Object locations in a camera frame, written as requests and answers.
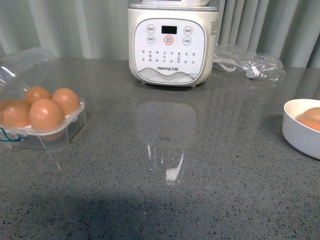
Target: plastic bag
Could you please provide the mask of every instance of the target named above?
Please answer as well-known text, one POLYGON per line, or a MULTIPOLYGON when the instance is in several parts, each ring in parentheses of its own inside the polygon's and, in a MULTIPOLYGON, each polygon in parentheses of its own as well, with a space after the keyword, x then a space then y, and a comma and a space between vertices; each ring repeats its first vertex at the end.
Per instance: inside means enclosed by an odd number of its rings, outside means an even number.
POLYGON ((0 57, 0 100, 18 98, 27 87, 40 85, 58 58, 50 51, 35 47, 0 57))
POLYGON ((218 44, 213 66, 232 74, 243 74, 249 79, 279 81, 286 77, 281 60, 262 53, 243 51, 237 45, 218 44))

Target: kitchen appliance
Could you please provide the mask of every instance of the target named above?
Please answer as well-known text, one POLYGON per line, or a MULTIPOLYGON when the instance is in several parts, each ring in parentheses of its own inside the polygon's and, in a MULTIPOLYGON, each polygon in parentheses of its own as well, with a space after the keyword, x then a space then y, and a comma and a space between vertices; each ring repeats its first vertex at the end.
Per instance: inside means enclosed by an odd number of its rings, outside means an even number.
POLYGON ((129 0, 129 67, 143 83, 195 86, 213 67, 219 0, 129 0))

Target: egg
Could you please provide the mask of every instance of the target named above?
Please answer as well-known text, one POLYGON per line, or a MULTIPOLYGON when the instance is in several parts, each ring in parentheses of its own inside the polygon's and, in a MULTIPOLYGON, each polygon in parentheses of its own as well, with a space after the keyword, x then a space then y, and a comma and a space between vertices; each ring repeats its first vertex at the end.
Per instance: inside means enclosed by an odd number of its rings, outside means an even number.
POLYGON ((34 129, 53 130, 65 120, 65 115, 53 100, 42 98, 32 104, 29 120, 34 129))
POLYGON ((69 88, 60 88, 55 91, 52 100, 60 106, 64 115, 72 114, 81 104, 78 95, 69 88))
POLYGON ((51 93, 42 86, 33 86, 24 94, 24 101, 30 106, 39 99, 51 99, 51 93))
POLYGON ((30 125, 30 106, 18 99, 0 102, 0 125, 24 128, 30 125))
POLYGON ((320 122, 320 107, 313 107, 306 110, 300 117, 301 119, 310 119, 320 122))
POLYGON ((320 132, 320 121, 315 121, 315 120, 312 120, 312 119, 306 119, 306 118, 302 118, 302 119, 299 119, 298 120, 299 123, 311 128, 311 129, 314 129, 316 131, 319 131, 320 132))

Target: ceramic bowl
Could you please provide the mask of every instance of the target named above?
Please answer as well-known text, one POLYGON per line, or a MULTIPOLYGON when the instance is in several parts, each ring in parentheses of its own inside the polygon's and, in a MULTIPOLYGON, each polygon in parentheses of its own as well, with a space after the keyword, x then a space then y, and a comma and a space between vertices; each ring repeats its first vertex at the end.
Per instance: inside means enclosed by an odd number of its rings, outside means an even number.
POLYGON ((294 148, 320 160, 320 132, 296 120, 306 110, 316 107, 320 107, 320 100, 294 99, 286 102, 283 107, 282 133, 294 148))

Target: curtain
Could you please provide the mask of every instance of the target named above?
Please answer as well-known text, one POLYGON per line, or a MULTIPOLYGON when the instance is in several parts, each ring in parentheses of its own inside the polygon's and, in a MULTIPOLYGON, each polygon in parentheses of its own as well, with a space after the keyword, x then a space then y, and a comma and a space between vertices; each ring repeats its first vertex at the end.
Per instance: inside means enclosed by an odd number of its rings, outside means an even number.
MULTIPOLYGON (((0 0, 0 56, 128 59, 127 0, 0 0)), ((220 0, 219 43, 320 68, 320 0, 220 0)))

